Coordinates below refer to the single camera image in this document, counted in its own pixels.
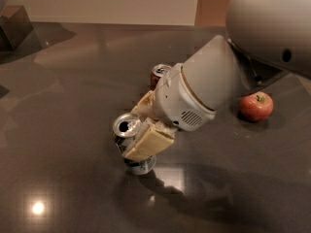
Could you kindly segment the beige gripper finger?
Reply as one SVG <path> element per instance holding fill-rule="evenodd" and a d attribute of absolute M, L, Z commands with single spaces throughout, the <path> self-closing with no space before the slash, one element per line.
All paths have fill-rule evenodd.
<path fill-rule="evenodd" d="M 154 102 L 154 92 L 152 90 L 148 91 L 140 101 L 133 107 L 131 112 L 143 118 L 155 118 L 155 113 L 153 109 Z"/>
<path fill-rule="evenodd" d="M 170 147 L 175 142 L 177 130 L 175 126 L 168 126 L 162 121 L 154 121 L 147 117 L 134 140 L 121 155 L 135 162 L 146 160 Z"/>

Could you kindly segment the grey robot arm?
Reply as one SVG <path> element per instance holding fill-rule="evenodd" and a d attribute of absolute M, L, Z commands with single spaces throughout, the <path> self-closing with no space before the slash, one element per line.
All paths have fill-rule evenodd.
<path fill-rule="evenodd" d="M 255 67 L 311 78 L 311 0 L 230 0 L 225 29 L 133 108 L 144 122 L 124 158 L 139 162 L 167 149 L 177 130 L 194 131 L 224 103 L 259 90 Z"/>

